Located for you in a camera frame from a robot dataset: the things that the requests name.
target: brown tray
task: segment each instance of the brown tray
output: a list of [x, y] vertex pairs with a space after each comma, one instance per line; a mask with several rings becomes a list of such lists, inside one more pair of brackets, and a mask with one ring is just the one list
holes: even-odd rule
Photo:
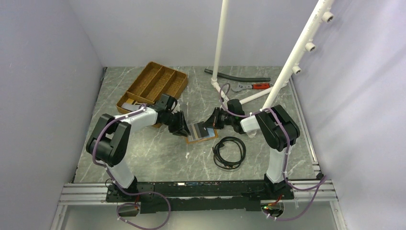
[[151, 61], [117, 102], [117, 110], [122, 114], [130, 112], [121, 107], [124, 102], [154, 104], [163, 93], [179, 99], [187, 84], [186, 73]]

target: marble tabletop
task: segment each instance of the marble tabletop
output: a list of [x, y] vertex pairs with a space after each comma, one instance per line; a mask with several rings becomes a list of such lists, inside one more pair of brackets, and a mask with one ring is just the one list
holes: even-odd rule
[[[128, 87], [134, 82], [144, 67], [109, 67], [107, 68], [100, 93], [94, 107], [90, 127], [86, 140], [89, 138], [100, 115], [107, 113], [119, 114], [115, 107]], [[188, 86], [179, 98], [180, 109], [184, 111], [188, 124], [205, 121], [219, 106], [218, 93], [210, 84], [211, 75], [204, 73], [205, 68], [212, 67], [172, 67], [188, 75]], [[238, 77], [270, 77], [274, 83], [281, 71], [281, 67], [245, 67], [224, 66], [219, 72]], [[219, 78], [220, 85], [230, 82], [232, 87], [235, 81]], [[255, 94], [256, 90], [243, 90], [238, 93], [229, 92], [228, 97], [243, 99]], [[265, 102], [262, 96], [243, 105], [246, 112], [259, 110]], [[306, 145], [306, 136], [302, 129], [297, 108], [294, 103], [293, 91], [290, 85], [281, 89], [276, 99], [289, 115], [299, 124], [301, 136], [298, 138], [288, 163], [288, 176], [290, 179], [311, 179], [315, 177], [312, 157]], [[145, 127], [130, 135], [127, 152], [124, 160], [127, 161], [131, 171], [138, 181], [216, 181], [216, 180], [250, 180], [263, 179], [268, 168], [270, 148], [259, 131], [254, 138], [240, 135], [232, 127], [218, 130], [218, 138], [186, 144], [185, 138], [174, 136], [168, 132], [167, 126], [160, 128]], [[217, 167], [213, 162], [212, 146], [221, 138], [235, 136], [244, 141], [247, 155], [241, 166], [232, 171]], [[222, 148], [222, 156], [229, 161], [239, 160], [239, 150], [233, 143], [226, 143]], [[104, 182], [108, 178], [105, 170], [92, 163], [91, 155], [82, 150], [75, 183]]]

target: pipe fitting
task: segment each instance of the pipe fitting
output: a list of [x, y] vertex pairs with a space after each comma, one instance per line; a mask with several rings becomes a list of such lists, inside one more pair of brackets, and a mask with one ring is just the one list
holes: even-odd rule
[[292, 71], [294, 74], [299, 74], [302, 69], [299, 66], [293, 66]]
[[316, 45], [313, 44], [312, 42], [307, 43], [304, 47], [309, 52], [312, 52], [313, 50], [316, 49]]
[[334, 18], [334, 15], [330, 11], [328, 11], [323, 14], [323, 16], [321, 17], [321, 20], [323, 20], [325, 23], [329, 23], [333, 20], [333, 18]]

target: robotic arm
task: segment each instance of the robotic arm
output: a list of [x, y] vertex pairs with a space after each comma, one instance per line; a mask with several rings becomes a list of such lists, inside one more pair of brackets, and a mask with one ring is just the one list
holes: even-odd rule
[[[159, 101], [145, 108], [143, 113], [116, 121], [103, 134], [96, 150], [96, 161], [106, 165], [112, 176], [127, 192], [137, 192], [137, 179], [123, 160], [131, 132], [157, 123], [168, 125], [169, 132], [177, 136], [188, 136], [190, 131], [182, 111], [173, 112], [177, 100], [167, 94], [161, 95]], [[119, 116], [103, 114], [94, 128], [87, 144], [86, 151], [92, 153], [96, 140], [108, 123]]]

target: white wall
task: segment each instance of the white wall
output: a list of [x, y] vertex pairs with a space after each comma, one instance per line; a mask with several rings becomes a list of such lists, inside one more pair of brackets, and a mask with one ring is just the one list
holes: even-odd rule
[[336, 1], [294, 77], [347, 224], [406, 229], [406, 2]]
[[50, 228], [79, 161], [101, 73], [67, 1], [1, 2], [1, 230]]
[[[221, 0], [69, 0], [104, 66], [213, 65]], [[281, 66], [317, 0], [231, 0], [221, 65]]]

